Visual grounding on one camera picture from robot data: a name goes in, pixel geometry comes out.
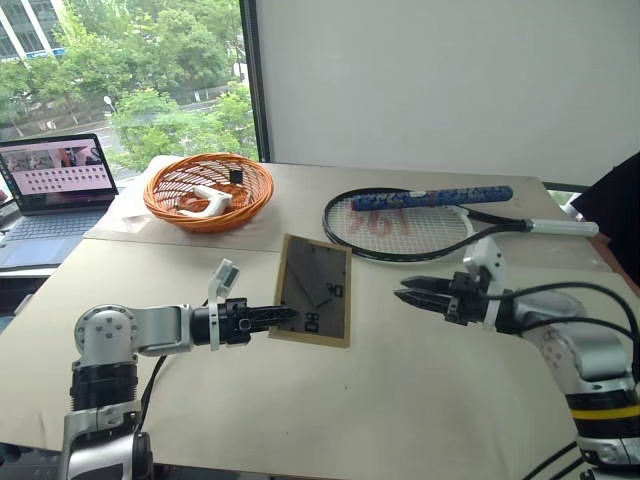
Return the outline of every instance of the orange wicker basket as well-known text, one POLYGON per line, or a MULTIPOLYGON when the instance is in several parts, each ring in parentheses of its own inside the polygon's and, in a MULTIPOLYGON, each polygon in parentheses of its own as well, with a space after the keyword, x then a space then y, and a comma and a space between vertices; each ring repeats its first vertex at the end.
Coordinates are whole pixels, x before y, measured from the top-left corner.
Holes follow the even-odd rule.
POLYGON ((192 232, 225 232, 247 223, 273 195, 271 174, 259 163, 233 153, 187 157, 160 170, 144 190, 144 203, 153 214, 192 232), (242 171, 242 183, 230 181, 242 171), (233 195, 231 208, 217 217, 193 218, 178 213, 178 202, 195 199, 193 187, 204 185, 233 195))

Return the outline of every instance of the laptop keyboard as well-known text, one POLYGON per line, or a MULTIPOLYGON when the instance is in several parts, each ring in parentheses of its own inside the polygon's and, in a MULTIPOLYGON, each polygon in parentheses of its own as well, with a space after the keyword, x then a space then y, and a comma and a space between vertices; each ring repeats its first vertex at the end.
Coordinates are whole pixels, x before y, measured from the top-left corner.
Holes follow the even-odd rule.
POLYGON ((104 212, 82 212, 25 217, 7 233, 6 239, 29 240, 83 235, 100 220, 103 214, 104 212))

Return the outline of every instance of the laptop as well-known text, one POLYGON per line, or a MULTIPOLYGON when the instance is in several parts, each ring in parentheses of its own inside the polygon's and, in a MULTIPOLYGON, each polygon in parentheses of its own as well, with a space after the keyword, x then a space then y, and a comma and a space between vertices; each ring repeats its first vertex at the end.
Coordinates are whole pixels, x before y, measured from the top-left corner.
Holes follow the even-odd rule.
POLYGON ((118 193, 95 134, 0 142, 0 173, 23 218, 0 241, 0 269, 52 267, 118 193))

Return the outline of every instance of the laptop screen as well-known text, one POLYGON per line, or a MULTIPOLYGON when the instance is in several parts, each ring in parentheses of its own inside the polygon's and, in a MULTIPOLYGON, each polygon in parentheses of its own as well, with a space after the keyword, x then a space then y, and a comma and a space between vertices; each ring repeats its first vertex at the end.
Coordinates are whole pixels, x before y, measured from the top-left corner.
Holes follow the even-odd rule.
POLYGON ((5 203, 9 203, 13 196, 9 191, 9 187, 7 187, 4 178, 0 176, 0 207, 2 207, 5 203))
POLYGON ((108 205, 117 193, 93 134, 0 143, 0 171, 23 213, 108 205))

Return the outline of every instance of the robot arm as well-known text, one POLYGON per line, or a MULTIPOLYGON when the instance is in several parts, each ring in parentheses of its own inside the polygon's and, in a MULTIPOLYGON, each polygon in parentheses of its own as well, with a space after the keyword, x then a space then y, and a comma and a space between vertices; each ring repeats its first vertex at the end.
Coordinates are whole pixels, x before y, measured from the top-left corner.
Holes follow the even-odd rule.
POLYGON ((218 303, 229 295, 238 273, 229 260, 221 262, 205 307, 102 305, 78 319, 75 343, 81 356, 72 364, 73 411, 64 421, 60 479, 152 478, 149 436, 140 431, 141 404, 135 398, 137 354, 246 344, 251 333, 296 315, 286 306, 250 308, 245 298, 218 303))
POLYGON ((583 478, 638 478, 640 405, 618 337, 611 329, 587 323, 536 327, 543 320, 585 316, 578 300, 560 292, 487 299, 503 293, 505 268, 490 237, 469 247, 464 264, 467 272, 456 272, 453 279, 407 278, 402 281, 407 288, 395 294, 413 306, 442 313, 447 321, 480 322, 487 330, 534 344, 565 395, 583 459, 596 467, 583 478))

